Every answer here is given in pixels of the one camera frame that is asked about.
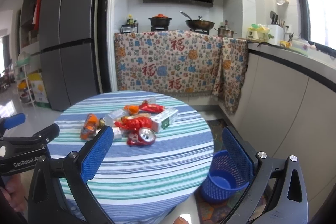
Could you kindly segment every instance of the round table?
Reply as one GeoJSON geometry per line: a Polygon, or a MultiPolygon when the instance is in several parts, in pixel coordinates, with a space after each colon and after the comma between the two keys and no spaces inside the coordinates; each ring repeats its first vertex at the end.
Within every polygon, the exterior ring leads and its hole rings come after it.
{"type": "MultiPolygon", "coordinates": [[[[79,151],[88,113],[98,118],[125,105],[140,105],[150,97],[179,110],[177,120],[157,133],[154,144],[128,146],[115,140],[89,186],[102,208],[117,223],[159,223],[173,207],[185,201],[205,180],[213,156],[211,130],[189,105],[167,95],[143,91],[100,94],[64,111],[55,123],[59,136],[48,144],[52,158],[79,151]]],[[[60,179],[71,210],[83,217],[65,179],[60,179]]]]}

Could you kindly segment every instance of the electrical outlet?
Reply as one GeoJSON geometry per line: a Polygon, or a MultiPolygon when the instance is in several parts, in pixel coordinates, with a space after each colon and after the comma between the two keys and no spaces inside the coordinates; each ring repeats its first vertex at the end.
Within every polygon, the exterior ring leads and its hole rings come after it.
{"type": "Polygon", "coordinates": [[[286,24],[285,25],[285,33],[292,34],[293,33],[292,30],[293,30],[292,24],[286,24]]]}

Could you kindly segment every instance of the floor mat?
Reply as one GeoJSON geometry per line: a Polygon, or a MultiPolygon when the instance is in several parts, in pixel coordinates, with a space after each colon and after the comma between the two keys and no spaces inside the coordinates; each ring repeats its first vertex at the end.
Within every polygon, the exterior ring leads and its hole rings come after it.
{"type": "MultiPolygon", "coordinates": [[[[227,126],[227,124],[225,123],[224,119],[211,120],[207,121],[207,123],[211,129],[211,133],[213,136],[215,152],[225,149],[222,142],[222,131],[223,128],[227,126]]],[[[233,196],[223,201],[222,203],[209,204],[202,199],[200,195],[200,189],[198,189],[195,192],[195,199],[200,223],[215,224],[221,222],[230,213],[230,211],[236,205],[243,193],[244,190],[241,190],[236,192],[233,196]]],[[[257,218],[262,214],[266,203],[267,198],[266,195],[263,194],[250,220],[257,218]]]]}

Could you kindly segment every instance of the blue gripper pad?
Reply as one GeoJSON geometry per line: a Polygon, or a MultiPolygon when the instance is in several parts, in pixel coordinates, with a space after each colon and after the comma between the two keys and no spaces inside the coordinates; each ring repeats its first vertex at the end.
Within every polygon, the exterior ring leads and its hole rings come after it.
{"type": "Polygon", "coordinates": [[[81,177],[86,183],[88,180],[93,179],[98,171],[99,166],[103,162],[106,153],[110,149],[113,143],[113,130],[111,127],[107,127],[106,130],[95,145],[91,148],[85,159],[82,161],[81,177]]]}
{"type": "Polygon", "coordinates": [[[251,183],[253,180],[253,163],[227,127],[223,129],[222,140],[241,177],[251,183]]]}
{"type": "Polygon", "coordinates": [[[26,120],[26,116],[23,113],[19,113],[19,114],[5,118],[3,127],[5,129],[11,129],[13,127],[18,126],[19,124],[24,123],[25,120],[26,120]]]}

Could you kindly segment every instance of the frying pan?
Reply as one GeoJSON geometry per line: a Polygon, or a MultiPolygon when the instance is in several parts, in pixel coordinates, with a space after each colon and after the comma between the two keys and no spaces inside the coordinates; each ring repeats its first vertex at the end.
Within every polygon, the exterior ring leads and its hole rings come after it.
{"type": "Polygon", "coordinates": [[[180,13],[190,19],[190,20],[186,20],[185,22],[187,26],[192,30],[200,29],[200,30],[208,31],[208,30],[211,30],[215,25],[214,22],[202,20],[201,16],[198,17],[199,19],[191,19],[191,17],[188,16],[186,13],[182,11],[180,11],[180,13]]]}

